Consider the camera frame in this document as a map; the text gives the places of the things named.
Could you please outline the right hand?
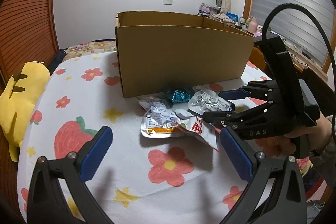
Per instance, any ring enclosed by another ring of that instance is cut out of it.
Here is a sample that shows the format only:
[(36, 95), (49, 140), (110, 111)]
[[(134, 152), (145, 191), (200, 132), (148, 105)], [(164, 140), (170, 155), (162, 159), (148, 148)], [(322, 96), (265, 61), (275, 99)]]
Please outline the right hand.
[(313, 127), (299, 126), (292, 132), (285, 134), (286, 138), (307, 136), (310, 147), (309, 151), (321, 152), (329, 144), (331, 139), (331, 122), (320, 113), (317, 125)]

